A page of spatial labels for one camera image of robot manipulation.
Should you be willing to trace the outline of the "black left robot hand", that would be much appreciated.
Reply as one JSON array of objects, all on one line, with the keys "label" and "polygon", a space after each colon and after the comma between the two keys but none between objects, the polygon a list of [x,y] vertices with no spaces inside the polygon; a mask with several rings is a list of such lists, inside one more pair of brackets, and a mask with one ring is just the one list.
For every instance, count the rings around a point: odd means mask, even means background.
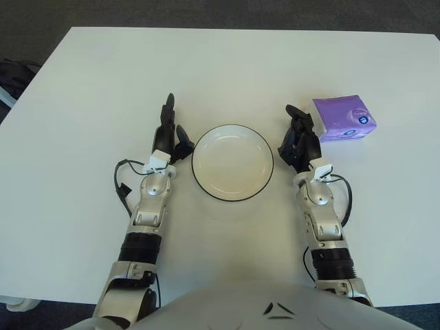
[{"label": "black left robot hand", "polygon": [[191,155],[195,144],[181,125],[175,124],[175,97],[169,93],[165,104],[162,105],[160,126],[156,129],[152,152],[159,150],[170,155],[169,164],[184,160]]}]

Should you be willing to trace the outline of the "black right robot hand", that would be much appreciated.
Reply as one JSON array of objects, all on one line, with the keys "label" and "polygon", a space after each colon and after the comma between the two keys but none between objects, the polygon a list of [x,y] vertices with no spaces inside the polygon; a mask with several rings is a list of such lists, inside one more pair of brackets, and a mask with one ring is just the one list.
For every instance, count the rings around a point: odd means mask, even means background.
[{"label": "black right robot hand", "polygon": [[313,131],[314,122],[308,113],[290,104],[285,110],[291,117],[291,124],[278,147],[278,154],[297,173],[307,172],[310,161],[322,156],[320,140]]}]

